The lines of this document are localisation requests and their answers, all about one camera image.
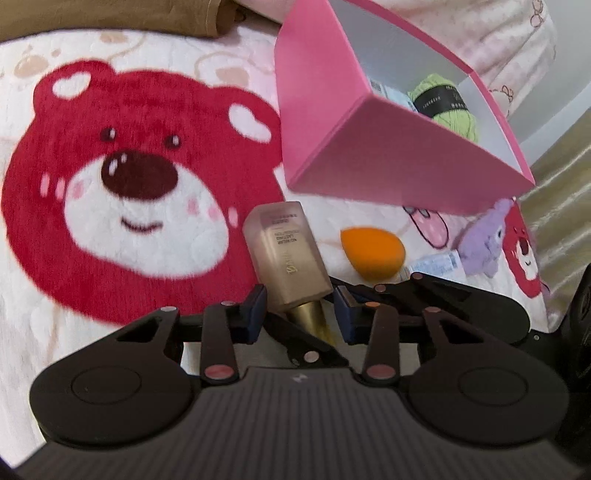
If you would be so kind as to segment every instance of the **ribbed black surface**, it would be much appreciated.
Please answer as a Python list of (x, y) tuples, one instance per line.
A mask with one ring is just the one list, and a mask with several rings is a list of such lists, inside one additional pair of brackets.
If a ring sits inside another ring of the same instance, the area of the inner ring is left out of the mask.
[(102, 453), (47, 445), (19, 473), (39, 480), (567, 480), (579, 471), (547, 442), (480, 450), (441, 439), (395, 392), (363, 387), (348, 369), (251, 368), (238, 384), (206, 390), (160, 437)]

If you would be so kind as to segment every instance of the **bear nose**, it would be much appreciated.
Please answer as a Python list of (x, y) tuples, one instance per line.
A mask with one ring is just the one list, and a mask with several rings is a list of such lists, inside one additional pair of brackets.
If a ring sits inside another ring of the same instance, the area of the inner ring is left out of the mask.
[(135, 150), (108, 155), (100, 176), (110, 192), (133, 200), (157, 200), (178, 183), (177, 169), (166, 158)]

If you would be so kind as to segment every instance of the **bear mouth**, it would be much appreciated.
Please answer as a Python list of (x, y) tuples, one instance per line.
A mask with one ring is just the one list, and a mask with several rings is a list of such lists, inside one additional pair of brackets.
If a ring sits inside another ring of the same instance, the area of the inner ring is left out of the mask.
[(141, 233), (147, 235), (155, 230), (160, 230), (164, 224), (162, 222), (149, 223), (148, 225), (141, 225), (138, 223), (131, 223), (127, 218), (121, 217), (121, 224), (130, 232)]

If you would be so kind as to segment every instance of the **brown fabric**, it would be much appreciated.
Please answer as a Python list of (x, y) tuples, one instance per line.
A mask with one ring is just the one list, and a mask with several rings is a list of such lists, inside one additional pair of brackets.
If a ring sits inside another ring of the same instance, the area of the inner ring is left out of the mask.
[(591, 111), (532, 167), (537, 182), (521, 211), (536, 238), (538, 265), (557, 326), (591, 262)]
[(2, 0), (0, 41), (71, 28), (153, 30), (193, 37), (229, 31), (232, 0)]

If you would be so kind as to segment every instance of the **purple plush toy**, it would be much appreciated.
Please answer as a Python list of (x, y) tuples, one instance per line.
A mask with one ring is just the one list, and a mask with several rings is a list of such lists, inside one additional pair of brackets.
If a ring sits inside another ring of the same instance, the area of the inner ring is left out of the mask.
[(503, 237), (505, 236), (505, 217), (513, 205), (513, 200), (502, 199), (472, 224), (462, 236), (457, 252), (462, 259), (466, 275), (485, 273), (492, 278), (499, 270)]

